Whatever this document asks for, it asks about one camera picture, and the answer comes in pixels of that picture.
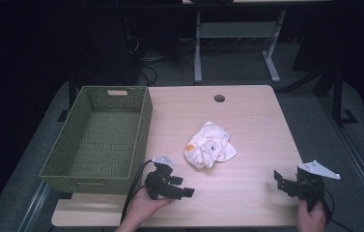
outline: white towel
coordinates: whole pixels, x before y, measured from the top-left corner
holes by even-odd
[[[229,133],[206,122],[185,147],[184,156],[196,168],[211,168],[216,161],[227,161],[237,154],[229,141]]]

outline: black cable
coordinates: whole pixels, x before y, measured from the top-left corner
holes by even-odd
[[[144,72],[140,71],[140,74],[146,79],[147,86],[155,85],[155,82],[157,81],[157,71],[155,69],[153,69],[151,67],[147,67],[147,66],[141,66],[140,68],[148,69],[154,73],[154,80],[149,80],[148,76]]]
[[[51,232],[53,229],[55,229],[55,225],[51,225],[51,227],[47,230],[47,232]]]
[[[344,225],[341,222],[339,222],[339,221],[337,221],[337,220],[335,220],[335,219],[332,218],[332,215],[333,215],[333,213],[335,211],[335,201],[334,201],[334,197],[332,196],[331,192],[328,189],[325,188],[324,190],[329,194],[329,196],[331,198],[331,202],[332,202],[332,211],[330,212],[330,214],[331,214],[330,221],[334,222],[336,225],[338,225],[339,227],[345,229],[346,231],[353,232],[353,230],[347,228],[346,225]]]
[[[337,224],[339,227],[341,227],[341,228],[345,229],[346,231],[353,232],[353,230],[351,230],[351,229],[347,228],[345,225],[341,224],[340,222],[338,222],[338,221],[336,221],[336,220],[334,220],[334,219],[332,219],[331,221],[332,221],[332,222],[334,222],[335,224]]]
[[[130,189],[129,189],[129,192],[127,193],[127,198],[126,198],[126,202],[125,202],[125,205],[124,205],[124,208],[122,210],[122,217],[121,217],[121,224],[122,222],[124,221],[125,217],[126,217],[126,213],[127,213],[127,208],[129,207],[129,204],[130,204],[130,201],[131,201],[131,198],[133,197],[133,193],[134,193],[134,188],[136,188],[136,185],[137,185],[137,182],[139,181],[139,178],[140,176],[142,175],[143,173],[143,169],[145,169],[145,166],[151,162],[152,160],[149,159],[147,161],[145,161],[145,163],[143,163],[140,167],[139,167],[139,170],[137,170],[137,173],[136,175],[134,176],[133,178],[133,182],[130,186]]]

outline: human hand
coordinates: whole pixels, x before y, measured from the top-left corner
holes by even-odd
[[[307,201],[298,199],[298,213],[296,227],[299,232],[322,232],[326,224],[326,214],[321,201],[315,204],[308,213]]]
[[[133,196],[126,217],[116,232],[135,231],[145,220],[153,216],[158,209],[173,201],[174,199],[170,198],[152,200],[146,187],[141,188]]]

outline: gray carpet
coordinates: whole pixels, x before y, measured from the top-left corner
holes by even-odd
[[[249,41],[223,41],[214,50],[205,52],[203,61],[202,85],[266,84],[274,89],[285,87],[300,79],[306,73],[292,72],[294,57],[298,50],[297,43],[280,43],[273,55],[277,71],[282,77],[278,84],[269,79],[261,51],[268,41],[253,43]],[[167,59],[150,65],[157,72],[156,86],[193,85],[192,53],[186,53],[182,60]],[[146,76],[154,79],[154,73],[143,70]],[[140,78],[137,85],[146,82]],[[333,194],[336,203],[337,221],[353,231],[364,231],[364,186],[352,165],[347,149],[337,136],[336,130],[322,108],[322,99],[314,96],[313,80],[290,94],[277,94],[294,137],[295,144],[303,161],[318,160],[342,175],[340,181],[325,179],[325,184]],[[57,120],[64,109],[69,107],[68,85],[65,84],[49,106],[42,123],[28,145],[12,178],[0,196],[0,231],[17,231],[29,208],[32,196],[36,192],[40,179],[38,175],[54,143],[62,123]],[[344,85],[343,107],[352,111],[358,124],[345,125],[356,149],[364,160],[364,106],[356,92]],[[323,98],[330,101],[330,96]],[[52,228],[50,219],[56,202],[65,197],[51,189],[45,199],[38,217],[34,218],[32,231],[113,231],[114,228]],[[142,229],[142,231],[185,231],[184,229]],[[290,228],[203,228],[202,231],[296,231]],[[330,222],[325,231],[345,231]]]

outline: wooden table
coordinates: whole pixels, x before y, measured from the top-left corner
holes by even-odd
[[[154,112],[146,160],[168,155],[172,175],[194,188],[192,198],[175,201],[143,226],[217,227],[295,225],[297,201],[277,189],[273,171],[295,179],[301,162],[278,101],[269,86],[151,87]],[[224,102],[216,102],[223,95]],[[212,169],[195,169],[185,145],[206,121],[231,134],[238,154]],[[144,172],[154,170],[149,164]],[[124,195],[75,193],[60,199],[55,226],[118,226]]]

